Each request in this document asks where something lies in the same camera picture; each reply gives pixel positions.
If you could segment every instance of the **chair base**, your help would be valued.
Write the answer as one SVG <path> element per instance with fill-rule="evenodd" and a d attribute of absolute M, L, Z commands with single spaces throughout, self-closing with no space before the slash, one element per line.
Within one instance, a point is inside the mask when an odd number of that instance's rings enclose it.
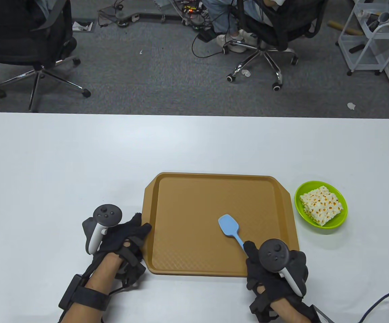
<path fill-rule="evenodd" d="M 282 72 L 281 72 L 281 69 L 279 68 L 277 63 L 275 63 L 275 61 L 272 59 L 272 57 L 269 55 L 270 52 L 279 52 L 279 50 L 277 50 L 276 48 L 262 48 L 261 46 L 255 47 L 255 46 L 248 45 L 248 44 L 246 44 L 246 43 L 244 43 L 242 41 L 234 40 L 234 39 L 231 39 L 231 40 L 229 40 L 228 42 L 226 42 L 224 44 L 224 46 L 232 46 L 232 45 L 233 46 L 242 46 L 242 47 L 245 47 L 245 48 L 253 49 L 254 53 L 252 53 L 245 60 L 243 60 L 241 63 L 239 63 L 238 66 L 235 67 L 235 70 L 233 71 L 233 73 L 230 73 L 227 76 L 227 80 L 229 82 L 233 82 L 235 80 L 236 74 L 238 74 L 254 58 L 256 58 L 257 56 L 261 55 L 261 56 L 263 56 L 267 60 L 267 62 L 269 63 L 269 65 L 271 66 L 271 68 L 273 69 L 273 71 L 276 74 L 276 78 L 277 78 L 278 81 L 275 82 L 272 85 L 273 90 L 274 91 L 279 91 L 282 88 Z M 292 65 L 296 65 L 298 63 L 299 57 L 298 57 L 298 55 L 296 54 L 296 52 L 293 49 L 287 48 L 283 52 L 289 52 L 289 53 L 291 53 L 293 55 L 292 58 L 291 58 L 291 64 Z"/>
<path fill-rule="evenodd" d="M 64 60 L 56 61 L 56 62 L 55 62 L 55 66 L 59 66 L 59 65 L 64 64 L 64 63 L 68 63 L 68 62 L 70 62 L 70 61 L 73 61 L 73 64 L 74 64 L 75 66 L 78 66 L 78 65 L 81 63 L 81 60 L 80 60 L 78 57 L 76 57 L 76 56 L 70 56 L 70 57 L 67 57 L 67 58 L 64 59 Z M 29 111 L 30 111 L 30 112 L 37 112 L 37 108 L 36 108 L 36 98 L 37 98 L 37 90 L 38 90 L 38 88 L 39 88 L 39 81 L 40 81 L 42 78 L 46 77 L 46 76 L 49 76 L 49 77 L 53 78 L 54 80 L 57 80 L 57 81 L 59 81 L 59 82 L 61 82 L 61 83 L 68 84 L 68 85 L 70 85 L 70 86 L 75 87 L 75 88 L 78 89 L 78 90 L 81 92 L 81 94 L 82 94 L 84 97 L 86 97 L 86 98 L 88 98 L 88 97 L 91 96 L 90 91 L 88 91 L 87 89 L 83 88 L 82 86 L 79 86 L 79 85 L 77 85 L 77 84 L 75 84 L 75 83 L 72 83 L 72 82 L 70 82 L 70 81 L 68 81 L 68 80 L 65 80 L 65 79 L 63 79 L 63 78 L 61 78 L 61 77 L 59 77 L 59 76 L 57 76 L 57 75 L 51 73 L 50 71 L 48 71 L 47 69 L 45 69 L 45 68 L 42 67 L 42 68 L 39 69 L 39 70 L 34 70 L 34 69 L 33 69 L 33 70 L 31 70 L 31 71 L 28 71 L 28 72 L 26 72 L 26 73 L 23 73 L 23 74 L 21 74 L 21 75 L 18 75 L 18 76 L 16 76 L 16 77 L 13 77 L 13 78 L 11 78 L 10 80 L 6 80 L 6 81 L 0 83 L 0 98 L 2 99 L 2 98 L 4 98 L 4 97 L 6 97 L 6 92 L 5 92 L 4 90 L 2 90 L 1 87 L 6 86 L 6 85 L 9 85 L 9 84 L 11 84 L 11 83 L 18 82 L 18 81 L 20 81 L 20 80 L 24 80 L 25 78 L 28 78 L 28 77 L 30 77 L 30 76 L 34 76 L 34 77 L 35 77 L 34 83 L 33 83 L 33 89 L 32 89 L 31 95 L 30 95 L 30 103 L 29 103 Z"/>

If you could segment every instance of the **wooden stick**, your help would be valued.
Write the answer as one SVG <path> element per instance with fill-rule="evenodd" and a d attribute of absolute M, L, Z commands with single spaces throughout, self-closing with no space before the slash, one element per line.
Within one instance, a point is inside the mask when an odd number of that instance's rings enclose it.
<path fill-rule="evenodd" d="M 342 29 L 344 29 L 344 25 L 341 25 L 340 23 L 337 23 L 336 21 L 333 21 L 333 20 L 329 20 L 327 22 L 327 25 L 330 28 L 333 28 L 333 29 L 336 29 L 336 30 L 340 30 L 340 31 L 342 31 Z M 363 36 L 364 35 L 363 31 L 356 30 L 356 29 L 353 29 L 353 28 L 347 28 L 345 33 L 349 34 L 349 35 L 353 35 L 353 36 Z"/>

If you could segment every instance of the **gray carpet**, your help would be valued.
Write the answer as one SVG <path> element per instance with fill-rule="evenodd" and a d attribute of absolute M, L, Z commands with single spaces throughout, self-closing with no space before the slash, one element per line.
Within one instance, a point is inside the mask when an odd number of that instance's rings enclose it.
<path fill-rule="evenodd" d="M 72 0 L 74 17 L 95 17 L 105 0 Z M 324 22 L 345 22 L 348 0 L 330 0 Z M 273 57 L 281 66 L 284 87 L 272 91 L 276 81 L 263 59 L 228 83 L 226 75 L 247 54 L 215 55 L 198 59 L 191 53 L 195 33 L 180 24 L 142 23 L 121 29 L 97 27 L 92 34 L 76 33 L 76 53 L 81 65 L 59 66 L 54 71 L 90 89 L 86 99 L 63 84 L 41 80 L 39 111 L 48 113 L 190 114 L 279 117 L 389 118 L 389 81 L 385 74 L 359 71 L 346 75 L 347 67 L 335 46 L 339 32 L 328 28 L 314 39 L 299 39 L 291 47 L 299 53 L 297 66 L 290 56 Z M 207 55 L 218 50 L 214 42 L 196 41 L 194 50 Z M 0 82 L 26 67 L 0 64 Z M 25 112 L 33 80 L 9 85 L 0 99 L 0 112 Z M 347 103 L 356 105 L 354 111 Z"/>

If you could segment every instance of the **vr controller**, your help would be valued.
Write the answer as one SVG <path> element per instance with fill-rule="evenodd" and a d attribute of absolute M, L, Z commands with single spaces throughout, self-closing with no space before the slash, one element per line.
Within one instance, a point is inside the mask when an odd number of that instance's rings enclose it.
<path fill-rule="evenodd" d="M 285 278 L 296 295 L 305 296 L 308 268 L 306 256 L 302 251 L 289 251 L 283 241 L 269 239 L 259 249 L 259 260 L 267 271 L 278 273 L 281 278 Z"/>
<path fill-rule="evenodd" d="M 106 235 L 108 228 L 116 226 L 122 219 L 122 211 L 118 206 L 104 204 L 99 206 L 92 217 L 82 222 L 87 242 L 85 251 L 94 254 L 99 249 L 102 238 Z"/>

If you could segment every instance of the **white table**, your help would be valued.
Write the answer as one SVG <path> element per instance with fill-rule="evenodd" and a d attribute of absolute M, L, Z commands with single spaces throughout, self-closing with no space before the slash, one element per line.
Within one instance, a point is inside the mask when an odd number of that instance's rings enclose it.
<path fill-rule="evenodd" d="M 335 144 L 331 151 L 328 145 Z M 142 209 L 162 171 L 272 175 L 294 195 L 337 187 L 347 222 L 320 232 L 296 213 L 307 304 L 358 322 L 389 292 L 389 120 L 0 114 L 0 323 L 56 323 L 85 270 L 81 223 L 103 203 Z M 105 322 L 256 322 L 241 278 L 156 276 L 113 297 Z M 389 302 L 366 322 L 389 322 Z"/>

